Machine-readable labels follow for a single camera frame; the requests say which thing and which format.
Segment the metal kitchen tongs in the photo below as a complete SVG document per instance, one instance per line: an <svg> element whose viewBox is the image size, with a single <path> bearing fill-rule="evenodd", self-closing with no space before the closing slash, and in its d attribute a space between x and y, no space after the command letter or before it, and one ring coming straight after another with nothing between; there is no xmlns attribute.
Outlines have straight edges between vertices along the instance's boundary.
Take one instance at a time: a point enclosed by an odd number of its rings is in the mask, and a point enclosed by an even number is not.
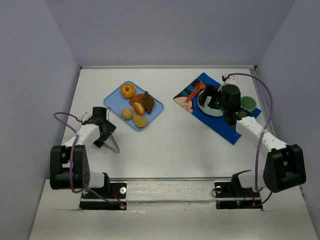
<svg viewBox="0 0 320 240"><path fill-rule="evenodd" d="M102 143L116 153L120 153L120 147L114 137L117 127L110 122L111 108L102 107Z"/></svg>

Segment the dark brown croissant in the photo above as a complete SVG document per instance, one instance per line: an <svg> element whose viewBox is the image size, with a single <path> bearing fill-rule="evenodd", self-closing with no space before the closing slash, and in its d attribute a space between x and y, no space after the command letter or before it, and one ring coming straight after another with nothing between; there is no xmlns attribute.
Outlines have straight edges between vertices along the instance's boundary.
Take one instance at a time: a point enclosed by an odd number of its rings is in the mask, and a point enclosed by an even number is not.
<svg viewBox="0 0 320 240"><path fill-rule="evenodd" d="M155 100L147 91L145 91L143 99L141 100L141 104L144 107L145 111L150 115L155 105Z"/></svg>

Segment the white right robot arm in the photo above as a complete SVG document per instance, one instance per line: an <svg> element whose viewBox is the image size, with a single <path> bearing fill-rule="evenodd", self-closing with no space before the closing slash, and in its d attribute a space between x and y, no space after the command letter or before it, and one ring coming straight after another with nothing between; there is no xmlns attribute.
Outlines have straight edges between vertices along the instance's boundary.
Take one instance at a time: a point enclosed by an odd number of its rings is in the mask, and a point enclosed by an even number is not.
<svg viewBox="0 0 320 240"><path fill-rule="evenodd" d="M236 85L208 84L198 95L197 102L200 106L220 110L225 122L265 157L260 188L278 193L306 182L302 148L297 144L289 145L264 129L252 113L241 106L241 92Z"/></svg>

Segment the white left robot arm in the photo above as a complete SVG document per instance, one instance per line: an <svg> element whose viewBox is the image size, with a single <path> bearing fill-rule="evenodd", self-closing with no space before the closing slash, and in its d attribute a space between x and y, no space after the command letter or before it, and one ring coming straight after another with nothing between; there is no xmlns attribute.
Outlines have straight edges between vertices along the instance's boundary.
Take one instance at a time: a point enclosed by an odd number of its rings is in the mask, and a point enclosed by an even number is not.
<svg viewBox="0 0 320 240"><path fill-rule="evenodd" d="M53 117L70 128L74 136L50 150L49 183L53 190L71 190L73 193L96 190L111 191L106 172L90 170L87 148L101 148L108 139L115 140L116 126L109 121L109 108L95 106L87 118L78 118L67 112L55 112Z"/></svg>

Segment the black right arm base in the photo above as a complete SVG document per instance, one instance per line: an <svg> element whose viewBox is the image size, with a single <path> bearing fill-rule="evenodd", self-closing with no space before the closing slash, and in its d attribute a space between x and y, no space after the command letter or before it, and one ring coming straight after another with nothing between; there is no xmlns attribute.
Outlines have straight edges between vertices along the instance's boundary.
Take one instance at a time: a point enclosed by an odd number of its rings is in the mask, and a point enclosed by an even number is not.
<svg viewBox="0 0 320 240"><path fill-rule="evenodd" d="M230 181L215 182L211 195L217 210L263 208L260 193L250 188L235 188Z"/></svg>

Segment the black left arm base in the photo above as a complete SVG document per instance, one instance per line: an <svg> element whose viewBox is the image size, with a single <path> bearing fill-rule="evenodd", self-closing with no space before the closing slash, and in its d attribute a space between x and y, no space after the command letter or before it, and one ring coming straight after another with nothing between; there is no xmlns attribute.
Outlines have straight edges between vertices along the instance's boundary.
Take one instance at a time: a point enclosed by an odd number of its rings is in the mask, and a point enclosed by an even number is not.
<svg viewBox="0 0 320 240"><path fill-rule="evenodd" d="M79 208L93 211L125 211L127 209L127 182L111 181L110 190L93 188L81 193Z"/></svg>

